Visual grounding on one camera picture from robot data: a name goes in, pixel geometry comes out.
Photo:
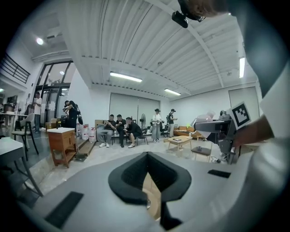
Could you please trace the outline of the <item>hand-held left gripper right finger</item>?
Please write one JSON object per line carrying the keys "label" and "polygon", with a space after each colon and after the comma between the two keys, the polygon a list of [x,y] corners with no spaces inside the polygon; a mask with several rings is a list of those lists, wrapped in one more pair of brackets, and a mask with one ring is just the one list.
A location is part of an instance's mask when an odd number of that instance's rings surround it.
{"label": "hand-held left gripper right finger", "polygon": [[165,230],[170,230],[182,221],[171,216],[167,203],[180,200],[185,195],[192,177],[185,168],[152,152],[147,152],[147,171],[161,193],[160,225]]}

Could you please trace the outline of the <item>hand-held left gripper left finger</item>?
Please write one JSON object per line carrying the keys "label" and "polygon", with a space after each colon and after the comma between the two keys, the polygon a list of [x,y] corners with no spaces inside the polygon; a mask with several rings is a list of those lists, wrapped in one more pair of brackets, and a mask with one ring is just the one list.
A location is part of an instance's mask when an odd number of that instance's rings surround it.
{"label": "hand-held left gripper left finger", "polygon": [[147,153],[143,152],[111,171],[108,184],[123,202],[146,205],[147,194],[143,192],[143,183],[147,173]]}

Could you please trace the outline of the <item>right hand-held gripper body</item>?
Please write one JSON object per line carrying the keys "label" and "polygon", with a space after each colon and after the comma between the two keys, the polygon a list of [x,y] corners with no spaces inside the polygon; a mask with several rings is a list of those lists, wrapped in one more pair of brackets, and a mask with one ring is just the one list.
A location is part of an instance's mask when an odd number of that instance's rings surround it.
{"label": "right hand-held gripper body", "polygon": [[228,110],[221,110],[219,117],[213,119],[209,112],[195,118],[195,130],[206,140],[217,144],[228,164],[235,163],[238,156],[233,146],[236,132],[251,122],[245,102],[240,102]]}

